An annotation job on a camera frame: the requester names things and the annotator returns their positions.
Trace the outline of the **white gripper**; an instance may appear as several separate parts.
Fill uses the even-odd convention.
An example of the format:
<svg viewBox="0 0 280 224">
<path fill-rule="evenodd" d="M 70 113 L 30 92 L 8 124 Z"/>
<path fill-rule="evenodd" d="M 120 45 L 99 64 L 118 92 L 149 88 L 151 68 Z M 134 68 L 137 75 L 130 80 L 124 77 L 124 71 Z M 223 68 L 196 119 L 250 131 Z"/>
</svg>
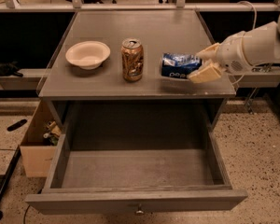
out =
<svg viewBox="0 0 280 224">
<path fill-rule="evenodd" d="M 204 62 L 198 70 L 187 75 L 187 79 L 193 83 L 220 79 L 223 72 L 221 66 L 233 75 L 251 71 L 254 65 L 245 54 L 246 35 L 245 31 L 230 35 L 222 43 L 215 43 L 197 52 L 196 56 Z"/>
</svg>

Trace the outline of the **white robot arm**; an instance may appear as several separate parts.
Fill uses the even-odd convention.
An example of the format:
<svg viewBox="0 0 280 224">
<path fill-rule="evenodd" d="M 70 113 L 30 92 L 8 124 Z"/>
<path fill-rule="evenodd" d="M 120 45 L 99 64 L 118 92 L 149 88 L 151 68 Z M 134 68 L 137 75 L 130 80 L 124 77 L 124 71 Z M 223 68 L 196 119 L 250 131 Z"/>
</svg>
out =
<svg viewBox="0 0 280 224">
<path fill-rule="evenodd" d="M 278 21 L 230 35 L 196 56 L 203 64 L 187 75 L 193 83 L 217 80 L 224 72 L 243 76 L 259 65 L 280 64 L 280 15 Z"/>
</svg>

